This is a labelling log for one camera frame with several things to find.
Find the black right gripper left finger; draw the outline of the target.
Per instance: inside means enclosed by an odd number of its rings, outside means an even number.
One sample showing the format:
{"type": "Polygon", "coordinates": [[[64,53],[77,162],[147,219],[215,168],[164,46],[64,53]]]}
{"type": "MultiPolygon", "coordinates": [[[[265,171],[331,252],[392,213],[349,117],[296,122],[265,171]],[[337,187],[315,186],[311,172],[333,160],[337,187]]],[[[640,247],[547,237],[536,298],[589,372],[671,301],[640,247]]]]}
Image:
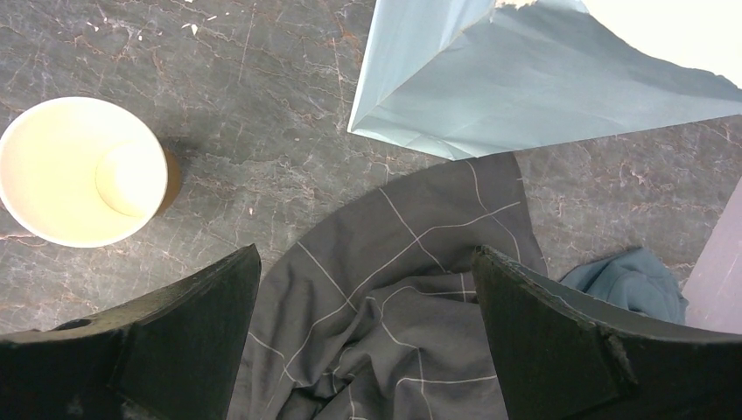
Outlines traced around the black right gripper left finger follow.
{"type": "Polygon", "coordinates": [[[261,268],[249,245],[106,311],[3,335],[2,418],[225,418],[261,268]]]}

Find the brown paper coffee cup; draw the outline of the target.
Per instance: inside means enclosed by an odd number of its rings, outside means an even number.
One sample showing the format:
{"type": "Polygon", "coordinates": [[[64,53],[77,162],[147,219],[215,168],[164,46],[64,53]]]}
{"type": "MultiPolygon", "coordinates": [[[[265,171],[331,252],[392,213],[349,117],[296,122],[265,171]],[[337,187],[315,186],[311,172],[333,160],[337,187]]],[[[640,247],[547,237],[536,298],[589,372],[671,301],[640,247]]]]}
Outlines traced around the brown paper coffee cup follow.
{"type": "Polygon", "coordinates": [[[1,201],[30,233],[91,249],[122,241],[179,194],[174,155],[136,115],[108,101],[60,97],[1,136],[1,201]]]}

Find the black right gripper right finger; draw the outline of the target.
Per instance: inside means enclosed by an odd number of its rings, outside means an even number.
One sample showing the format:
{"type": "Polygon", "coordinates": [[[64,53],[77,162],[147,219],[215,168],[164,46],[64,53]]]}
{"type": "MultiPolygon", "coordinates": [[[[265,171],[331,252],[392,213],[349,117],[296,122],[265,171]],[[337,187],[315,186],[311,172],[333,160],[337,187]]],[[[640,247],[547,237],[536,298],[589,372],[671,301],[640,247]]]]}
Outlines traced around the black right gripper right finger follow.
{"type": "Polygon", "coordinates": [[[740,418],[739,335],[621,309],[488,246],[472,275],[510,418],[740,418]]]}

